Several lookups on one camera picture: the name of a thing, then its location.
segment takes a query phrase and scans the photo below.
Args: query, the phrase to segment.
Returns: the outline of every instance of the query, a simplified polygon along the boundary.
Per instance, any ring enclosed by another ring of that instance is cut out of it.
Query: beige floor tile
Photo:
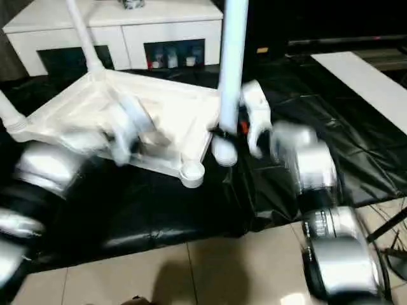
[[[64,268],[29,275],[12,304],[61,304],[66,272]]]
[[[120,305],[136,295],[160,305],[195,304],[186,244],[68,269],[64,305]]]
[[[399,286],[392,290],[393,301],[397,305],[407,304],[407,285]]]
[[[199,305],[317,304],[290,226],[188,245]]]

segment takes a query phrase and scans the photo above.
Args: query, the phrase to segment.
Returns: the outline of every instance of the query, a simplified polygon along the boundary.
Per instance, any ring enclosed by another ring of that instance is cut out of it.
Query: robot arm
[[[240,105],[246,106],[249,115],[250,129],[247,143],[252,156],[261,158],[262,153],[257,146],[259,136],[263,132],[272,131],[271,110],[265,94],[257,81],[251,81],[242,87]]]
[[[0,302],[11,302],[30,260],[80,182],[87,157],[62,146],[30,142],[0,192]]]
[[[271,150],[290,171],[307,248],[308,288],[328,304],[388,304],[380,262],[368,247],[355,210],[339,207],[336,168],[327,145],[305,126],[276,123]]]

